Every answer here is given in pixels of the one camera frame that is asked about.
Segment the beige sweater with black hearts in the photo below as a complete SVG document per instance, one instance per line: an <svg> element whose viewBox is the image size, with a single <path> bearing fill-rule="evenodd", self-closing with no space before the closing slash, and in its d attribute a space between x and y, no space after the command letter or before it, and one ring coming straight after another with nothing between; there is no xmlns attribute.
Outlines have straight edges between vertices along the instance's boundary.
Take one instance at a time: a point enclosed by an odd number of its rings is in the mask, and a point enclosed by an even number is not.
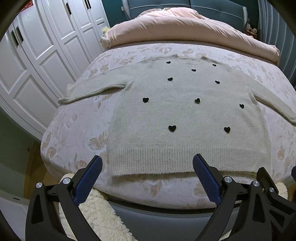
<svg viewBox="0 0 296 241"><path fill-rule="evenodd" d="M269 167L271 144L260 104L290 123L295 113L242 71L210 59L153 57L70 84L70 103L119 89L108 128L113 176L184 173L201 154L221 171Z"/></svg>

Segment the white panelled wardrobe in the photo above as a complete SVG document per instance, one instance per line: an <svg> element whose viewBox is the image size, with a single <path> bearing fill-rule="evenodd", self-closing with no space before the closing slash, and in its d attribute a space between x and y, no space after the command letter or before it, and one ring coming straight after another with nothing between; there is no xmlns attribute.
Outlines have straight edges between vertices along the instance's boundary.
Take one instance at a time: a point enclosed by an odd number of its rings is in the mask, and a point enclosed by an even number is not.
<svg viewBox="0 0 296 241"><path fill-rule="evenodd" d="M102 1L29 1L1 40L1 108L41 139L108 25Z"/></svg>

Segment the striped grey curtain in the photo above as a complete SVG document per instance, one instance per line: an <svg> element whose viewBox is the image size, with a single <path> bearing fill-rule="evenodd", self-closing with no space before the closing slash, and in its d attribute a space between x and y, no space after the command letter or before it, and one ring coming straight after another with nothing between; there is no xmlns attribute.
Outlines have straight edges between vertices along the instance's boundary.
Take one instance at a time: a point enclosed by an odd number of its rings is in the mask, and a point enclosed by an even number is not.
<svg viewBox="0 0 296 241"><path fill-rule="evenodd" d="M295 87L296 41L292 31L278 11L268 1L258 1L259 39L280 50L279 68Z"/></svg>

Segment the pink folded duvet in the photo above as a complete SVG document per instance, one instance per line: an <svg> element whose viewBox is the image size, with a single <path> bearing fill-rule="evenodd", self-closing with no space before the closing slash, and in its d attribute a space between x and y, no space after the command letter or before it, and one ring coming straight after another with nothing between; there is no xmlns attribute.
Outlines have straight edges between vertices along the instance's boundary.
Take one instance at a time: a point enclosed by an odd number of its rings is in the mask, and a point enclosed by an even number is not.
<svg viewBox="0 0 296 241"><path fill-rule="evenodd" d="M119 23L101 37L105 49L145 41L181 40L207 42L264 58L278 65L280 51L227 23L212 20L186 7L148 9Z"/></svg>

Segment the cream fluffy rug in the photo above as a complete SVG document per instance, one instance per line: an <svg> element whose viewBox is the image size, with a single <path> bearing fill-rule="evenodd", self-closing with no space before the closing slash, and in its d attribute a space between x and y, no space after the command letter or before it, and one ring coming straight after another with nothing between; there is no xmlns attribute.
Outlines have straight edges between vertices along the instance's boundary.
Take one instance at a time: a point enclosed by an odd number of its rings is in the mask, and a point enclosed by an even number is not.
<svg viewBox="0 0 296 241"><path fill-rule="evenodd" d="M133 241L136 238L124 225L115 210L96 189L91 189L86 201L78 208L90 227L103 241Z"/></svg>

